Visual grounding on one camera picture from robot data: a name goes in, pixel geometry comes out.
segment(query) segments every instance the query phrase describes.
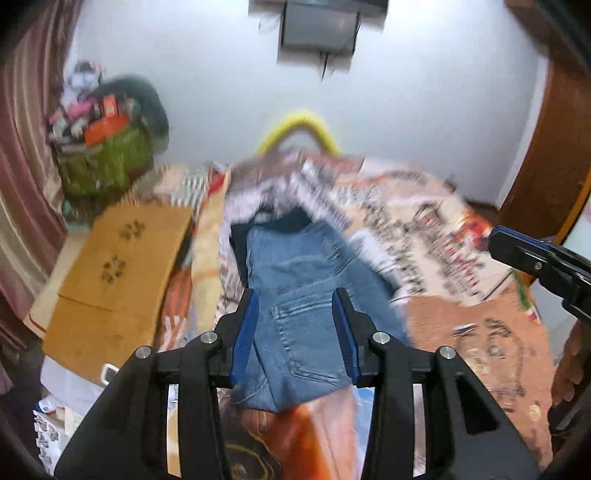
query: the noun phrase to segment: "orange box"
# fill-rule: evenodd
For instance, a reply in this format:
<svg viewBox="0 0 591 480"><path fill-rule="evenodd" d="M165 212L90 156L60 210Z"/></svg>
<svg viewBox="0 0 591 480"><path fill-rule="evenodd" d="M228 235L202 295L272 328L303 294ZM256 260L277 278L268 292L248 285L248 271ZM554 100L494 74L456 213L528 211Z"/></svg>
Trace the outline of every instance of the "orange box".
<svg viewBox="0 0 591 480"><path fill-rule="evenodd" d="M129 118L124 113L122 115L116 115L109 118L105 117L97 120L90 124L84 132L86 146L91 147L102 142L105 138L121 132L127 127L128 123Z"/></svg>
<svg viewBox="0 0 591 480"><path fill-rule="evenodd" d="M115 95L111 94L103 98L103 113L107 118L117 116L119 112L117 111L117 100L115 99Z"/></svg>

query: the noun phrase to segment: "brown door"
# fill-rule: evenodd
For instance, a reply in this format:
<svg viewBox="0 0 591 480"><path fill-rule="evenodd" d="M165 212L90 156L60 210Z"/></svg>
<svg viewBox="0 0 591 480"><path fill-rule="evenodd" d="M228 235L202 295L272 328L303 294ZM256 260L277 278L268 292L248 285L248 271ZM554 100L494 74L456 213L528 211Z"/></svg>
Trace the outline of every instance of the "brown door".
<svg viewBox="0 0 591 480"><path fill-rule="evenodd" d="M501 224L554 236L591 166L591 78L552 62L530 149L499 212Z"/></svg>

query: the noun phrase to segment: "clutter pile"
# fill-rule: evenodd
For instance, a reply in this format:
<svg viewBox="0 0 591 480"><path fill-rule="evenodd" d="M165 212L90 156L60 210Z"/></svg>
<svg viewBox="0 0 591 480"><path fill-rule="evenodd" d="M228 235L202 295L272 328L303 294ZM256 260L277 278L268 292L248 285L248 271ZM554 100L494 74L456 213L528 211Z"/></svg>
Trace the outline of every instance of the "clutter pile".
<svg viewBox="0 0 591 480"><path fill-rule="evenodd" d="M100 65L86 60L74 67L47 125L71 222L92 222L168 143L166 112L150 82L136 75L105 80Z"/></svg>
<svg viewBox="0 0 591 480"><path fill-rule="evenodd" d="M50 460L43 460L48 472L109 376L129 356L129 348L133 349L129 344L154 345L164 351L197 336L192 299L204 304L199 291L209 291L211 280L199 270L203 263L194 261L197 223L209 217L206 229L215 231L212 227L223 212L216 204L221 200L223 207L227 179L228 174L205 164L155 166L97 218L91 233L77 229L70 234L26 321L44 338L47 356L41 383L64 405L56 411L40 408L40 415L58 424L56 415L65 412L67 439L54 445ZM211 206L216 206L217 216ZM208 247L207 252L202 243L199 248L207 258L215 258L217 235L209 246L213 249ZM76 271L82 278L75 278ZM68 312L72 307L90 310L72 314Z"/></svg>

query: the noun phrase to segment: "blue jeans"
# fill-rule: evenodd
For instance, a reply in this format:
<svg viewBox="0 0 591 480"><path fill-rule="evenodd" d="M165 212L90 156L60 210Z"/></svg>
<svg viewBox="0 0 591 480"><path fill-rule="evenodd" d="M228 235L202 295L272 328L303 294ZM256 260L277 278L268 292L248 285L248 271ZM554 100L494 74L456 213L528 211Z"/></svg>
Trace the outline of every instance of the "blue jeans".
<svg viewBox="0 0 591 480"><path fill-rule="evenodd" d="M392 288L325 221L290 234L254 227L247 246L260 309L236 403L279 412L350 384L332 319L338 287L378 330L410 344L389 305Z"/></svg>

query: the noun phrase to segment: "denim pocket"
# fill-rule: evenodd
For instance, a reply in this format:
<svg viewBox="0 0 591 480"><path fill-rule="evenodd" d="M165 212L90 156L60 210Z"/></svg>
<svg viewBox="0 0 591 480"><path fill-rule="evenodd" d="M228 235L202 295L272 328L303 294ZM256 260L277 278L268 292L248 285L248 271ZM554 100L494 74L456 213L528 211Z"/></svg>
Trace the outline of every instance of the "denim pocket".
<svg viewBox="0 0 591 480"><path fill-rule="evenodd" d="M332 319L335 288L333 281L299 288L285 295L289 300L279 299L271 308L288 368L296 377L332 384L340 384L346 377ZM345 288L353 301L352 286Z"/></svg>

